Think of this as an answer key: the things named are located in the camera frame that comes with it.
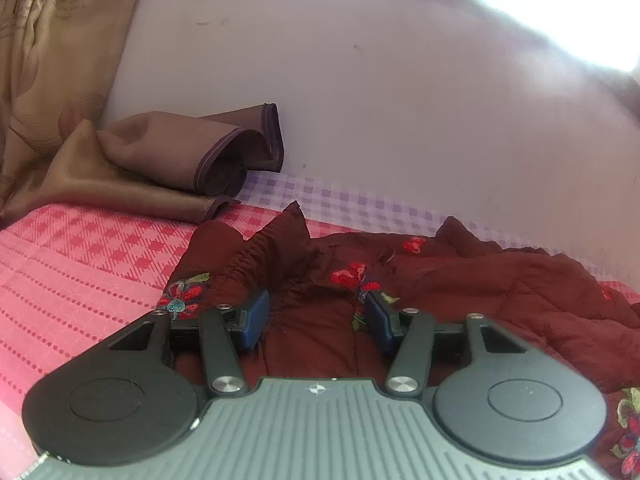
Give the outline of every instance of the embroidered flower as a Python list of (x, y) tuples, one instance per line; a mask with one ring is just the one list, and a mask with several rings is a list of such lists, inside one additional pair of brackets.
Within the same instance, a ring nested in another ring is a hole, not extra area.
[(346, 288), (356, 288), (360, 280), (357, 276), (354, 276), (350, 270), (334, 270), (331, 273), (331, 281), (338, 285), (345, 286)]
[[(333, 283), (355, 290), (358, 294), (358, 301), (354, 307), (353, 319), (351, 320), (351, 327), (354, 332), (366, 325), (364, 321), (364, 301), (367, 293), (372, 290), (382, 290), (378, 282), (367, 279), (366, 269), (367, 266), (363, 263), (351, 262), (348, 269), (334, 270), (330, 276)], [(389, 304), (393, 304), (398, 300), (398, 298), (392, 298), (384, 292), (382, 292), (382, 296)]]
[(611, 452), (622, 459), (622, 475), (632, 480), (640, 479), (640, 390), (622, 390), (625, 399), (618, 403), (618, 422), (626, 433)]
[(166, 288), (156, 307), (169, 311), (171, 319), (191, 317), (198, 308), (198, 300), (206, 290), (204, 282), (207, 281), (209, 281), (208, 273), (172, 283)]
[(404, 244), (402, 244), (402, 248), (410, 253), (419, 254), (420, 248), (423, 244), (424, 238), (420, 238), (419, 236), (412, 236)]

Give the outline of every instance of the metal screw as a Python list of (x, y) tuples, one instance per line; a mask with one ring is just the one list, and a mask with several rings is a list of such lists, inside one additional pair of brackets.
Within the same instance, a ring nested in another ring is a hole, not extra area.
[(211, 387), (222, 394), (232, 394), (238, 392), (244, 386), (244, 381), (233, 375), (218, 377), (211, 383)]
[(412, 377), (396, 376), (391, 377), (386, 386), (392, 391), (399, 394), (408, 394), (418, 389), (418, 381)]

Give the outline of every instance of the pink checkered bedsheet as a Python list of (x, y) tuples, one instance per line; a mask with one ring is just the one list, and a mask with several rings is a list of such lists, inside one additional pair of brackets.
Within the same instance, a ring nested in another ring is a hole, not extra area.
[[(298, 200), (313, 237), (365, 230), (433, 234), (436, 212), (282, 174), (251, 173), (220, 219), (248, 238)], [(529, 240), (466, 226), (504, 246)], [(0, 479), (34, 459), (22, 399), (47, 372), (152, 308), (195, 226), (95, 208), (48, 205), (0, 232)], [(640, 295), (588, 262), (630, 301)]]

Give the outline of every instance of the compass logo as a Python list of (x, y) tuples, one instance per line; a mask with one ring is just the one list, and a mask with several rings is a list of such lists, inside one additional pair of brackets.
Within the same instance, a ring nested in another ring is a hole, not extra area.
[(326, 388), (322, 386), (322, 384), (316, 383), (309, 386), (307, 390), (309, 390), (312, 394), (314, 394), (317, 397), (320, 394), (324, 394), (326, 391)]

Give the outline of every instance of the black device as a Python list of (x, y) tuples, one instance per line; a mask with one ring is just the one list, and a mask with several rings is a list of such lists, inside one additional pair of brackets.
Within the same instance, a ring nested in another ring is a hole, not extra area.
[[(134, 479), (606, 478), (584, 456), (606, 406), (587, 379), (481, 314), (438, 324), (368, 292), (364, 317), (393, 359), (367, 379), (263, 378), (237, 352), (268, 320), (245, 304), (171, 320), (154, 310), (41, 379), (22, 420), (42, 455), (24, 477)], [(199, 352), (207, 384), (172, 369)], [(428, 386), (433, 359), (462, 367)]]

